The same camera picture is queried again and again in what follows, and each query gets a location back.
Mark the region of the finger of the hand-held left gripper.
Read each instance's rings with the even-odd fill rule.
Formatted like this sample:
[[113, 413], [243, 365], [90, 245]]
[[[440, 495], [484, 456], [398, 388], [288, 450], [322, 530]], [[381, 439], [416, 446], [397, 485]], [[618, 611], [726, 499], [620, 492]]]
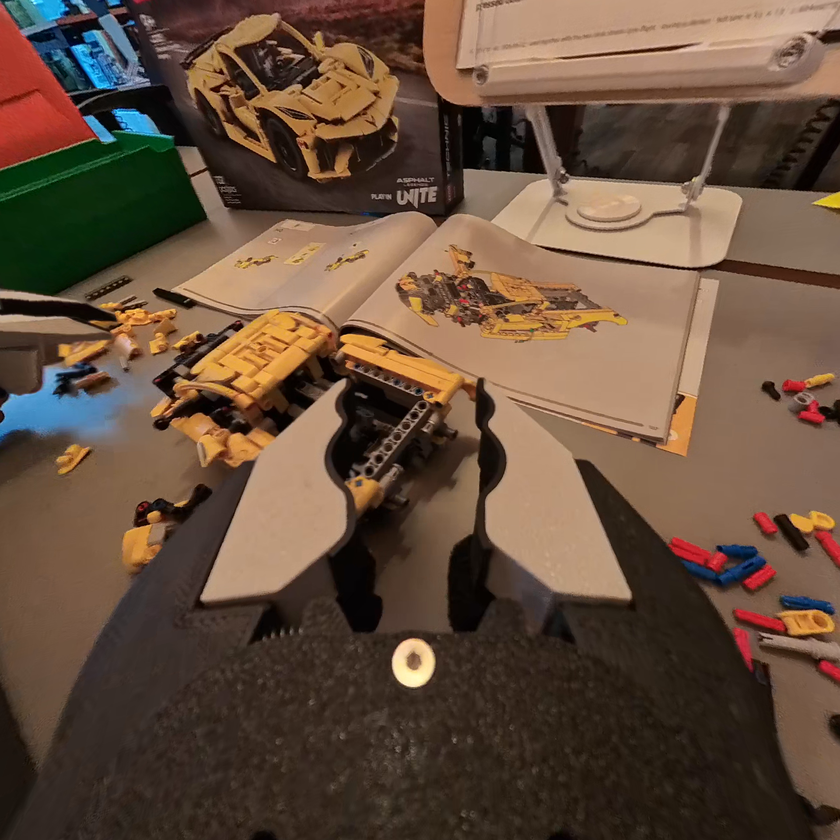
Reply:
[[11, 396], [38, 392], [43, 386], [45, 364], [40, 343], [2, 344], [2, 392]]
[[1, 290], [1, 344], [99, 340], [118, 318], [84, 301]]

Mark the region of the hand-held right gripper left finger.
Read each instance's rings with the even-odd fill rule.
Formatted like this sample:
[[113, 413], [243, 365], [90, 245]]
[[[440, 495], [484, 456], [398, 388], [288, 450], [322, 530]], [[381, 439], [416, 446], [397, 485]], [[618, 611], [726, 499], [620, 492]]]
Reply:
[[333, 384], [255, 460], [200, 595], [204, 607], [303, 611], [337, 594], [330, 558], [355, 513], [329, 457], [350, 422], [349, 394], [349, 380]]

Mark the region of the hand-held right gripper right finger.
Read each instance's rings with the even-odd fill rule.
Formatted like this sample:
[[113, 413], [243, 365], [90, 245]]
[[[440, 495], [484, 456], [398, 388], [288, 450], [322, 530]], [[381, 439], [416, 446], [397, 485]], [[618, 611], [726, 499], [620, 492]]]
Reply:
[[632, 590], [572, 453], [499, 386], [476, 386], [478, 584], [539, 633], [567, 605], [629, 607]]

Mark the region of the yellow brick car model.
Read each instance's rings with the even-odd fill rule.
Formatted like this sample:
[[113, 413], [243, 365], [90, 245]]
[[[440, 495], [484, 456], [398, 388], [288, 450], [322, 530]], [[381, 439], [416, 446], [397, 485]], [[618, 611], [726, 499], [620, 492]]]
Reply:
[[254, 460], [336, 384], [351, 399], [337, 471], [360, 515], [404, 503], [406, 468], [421, 465], [457, 432], [447, 424], [458, 392], [476, 383], [436, 362], [361, 333], [338, 338], [302, 314], [271, 310], [193, 341], [153, 384], [163, 398], [153, 426], [196, 445], [201, 466]]

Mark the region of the grey desk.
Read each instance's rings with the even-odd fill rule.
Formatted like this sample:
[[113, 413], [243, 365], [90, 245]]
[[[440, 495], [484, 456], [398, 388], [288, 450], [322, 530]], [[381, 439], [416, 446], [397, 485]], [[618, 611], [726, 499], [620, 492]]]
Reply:
[[[266, 230], [282, 213], [233, 213], [216, 194], [194, 148], [178, 150], [207, 221], [103, 271], [67, 292], [129, 276], [124, 293], [146, 298], [172, 288]], [[750, 543], [776, 569], [751, 595], [740, 587], [711, 591], [728, 622], [741, 606], [770, 613], [779, 594], [805, 595], [838, 607], [838, 568], [819, 546], [798, 553], [780, 537], [763, 539], [756, 511], [838, 516], [838, 425], [797, 420], [763, 394], [764, 381], [838, 375], [838, 289], [777, 280], [776, 267], [838, 268], [838, 217], [808, 194], [740, 191], [735, 256], [769, 258], [758, 276], [710, 271], [717, 280], [707, 356], [689, 453], [667, 454], [555, 416], [531, 412], [577, 458], [590, 460], [663, 539], [713, 548]], [[189, 444], [158, 433], [151, 385], [168, 359], [145, 355], [117, 384], [96, 395], [53, 395], [55, 370], [33, 395], [15, 397], [2, 422], [2, 681], [32, 764], [39, 769], [67, 696], [102, 625], [132, 579], [120, 562], [123, 532], [145, 498], [184, 498], [198, 482], [216, 485], [225, 471], [203, 470]], [[461, 438], [431, 475], [430, 498], [413, 494], [401, 529], [369, 538], [384, 569], [381, 630], [449, 630], [446, 570], [453, 543], [471, 530], [477, 491], [473, 409], [458, 396]], [[81, 467], [59, 477], [55, 459], [70, 444], [90, 446]], [[802, 656], [758, 654], [769, 667], [780, 739], [791, 776], [815, 804], [838, 808], [838, 740], [827, 720], [838, 713], [838, 685]]]

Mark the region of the pile of yellow brick pieces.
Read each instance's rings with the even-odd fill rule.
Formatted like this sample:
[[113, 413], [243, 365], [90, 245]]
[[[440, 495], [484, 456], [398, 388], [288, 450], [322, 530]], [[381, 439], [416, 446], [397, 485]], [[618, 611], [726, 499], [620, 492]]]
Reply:
[[172, 351], [193, 350], [204, 336], [198, 332], [180, 334], [177, 310], [147, 309], [141, 301], [129, 298], [101, 305], [115, 322], [100, 322], [108, 336], [103, 339], [77, 340], [59, 346], [59, 369], [53, 396], [101, 392], [115, 385], [110, 370], [102, 368], [111, 359], [122, 373], [130, 373], [146, 355], [160, 356]]

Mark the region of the green plastic bin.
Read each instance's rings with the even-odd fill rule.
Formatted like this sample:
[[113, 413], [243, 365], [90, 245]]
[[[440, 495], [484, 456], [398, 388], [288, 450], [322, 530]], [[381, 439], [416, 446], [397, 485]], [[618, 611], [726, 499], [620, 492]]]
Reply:
[[56, 295], [206, 217], [170, 136], [117, 131], [9, 166], [1, 287]]

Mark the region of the open instruction booklet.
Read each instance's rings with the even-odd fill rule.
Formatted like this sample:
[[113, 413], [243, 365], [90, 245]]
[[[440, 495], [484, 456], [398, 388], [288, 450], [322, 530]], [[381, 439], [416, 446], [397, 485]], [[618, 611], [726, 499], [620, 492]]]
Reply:
[[284, 218], [175, 291], [331, 332], [334, 352], [407, 379], [429, 362], [512, 401], [662, 442], [698, 269], [556, 253], [465, 214], [351, 226]]

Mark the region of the orange-edged booklet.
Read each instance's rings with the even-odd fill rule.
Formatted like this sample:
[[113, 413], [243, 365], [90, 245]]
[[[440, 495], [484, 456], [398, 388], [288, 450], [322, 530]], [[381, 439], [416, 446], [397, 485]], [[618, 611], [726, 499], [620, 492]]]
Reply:
[[718, 294], [696, 270], [599, 265], [500, 280], [522, 406], [686, 455]]

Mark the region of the pile of small coloured pins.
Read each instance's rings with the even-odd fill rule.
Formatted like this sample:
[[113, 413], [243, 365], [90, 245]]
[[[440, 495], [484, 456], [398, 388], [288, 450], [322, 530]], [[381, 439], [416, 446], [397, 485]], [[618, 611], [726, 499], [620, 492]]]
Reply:
[[[835, 373], [814, 374], [804, 380], [788, 379], [781, 385], [764, 381], [761, 391], [771, 400], [785, 402], [796, 420], [810, 427], [838, 425], [838, 399], [823, 402], [816, 392], [837, 380]], [[799, 556], [816, 547], [838, 568], [838, 520], [829, 513], [812, 510], [806, 514], [756, 511], [752, 522], [765, 538], [781, 538]], [[756, 545], [719, 544], [714, 550], [684, 539], [668, 541], [670, 552], [695, 579], [720, 590], [740, 587], [754, 595], [778, 579], [778, 571]], [[838, 686], [838, 606], [809, 595], [782, 593], [776, 597], [774, 613], [743, 607], [731, 612], [736, 624], [733, 639], [749, 670], [758, 662], [753, 656], [753, 638], [762, 650], [798, 655], [813, 662], [816, 671]]]

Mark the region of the bookshelf with books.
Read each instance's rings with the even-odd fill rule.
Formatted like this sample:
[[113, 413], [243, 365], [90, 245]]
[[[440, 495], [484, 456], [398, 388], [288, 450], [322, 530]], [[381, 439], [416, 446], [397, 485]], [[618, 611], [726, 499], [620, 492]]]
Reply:
[[66, 92], [151, 84], [128, 2], [2, 1], [2, 7]]

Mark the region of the white document stand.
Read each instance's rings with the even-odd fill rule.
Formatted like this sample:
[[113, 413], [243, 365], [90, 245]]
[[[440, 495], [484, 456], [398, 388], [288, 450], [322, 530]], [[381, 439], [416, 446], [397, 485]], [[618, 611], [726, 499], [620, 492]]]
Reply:
[[[588, 256], [701, 269], [727, 254], [742, 199], [707, 187], [736, 100], [801, 88], [827, 65], [837, 3], [761, 5], [655, 22], [630, 14], [611, 28], [568, 17], [549, 35], [548, 11], [465, 14], [457, 69], [482, 104], [522, 105], [546, 176], [493, 224], [531, 245]], [[682, 185], [573, 178], [550, 126], [550, 104], [710, 101], [716, 122], [699, 172]]]

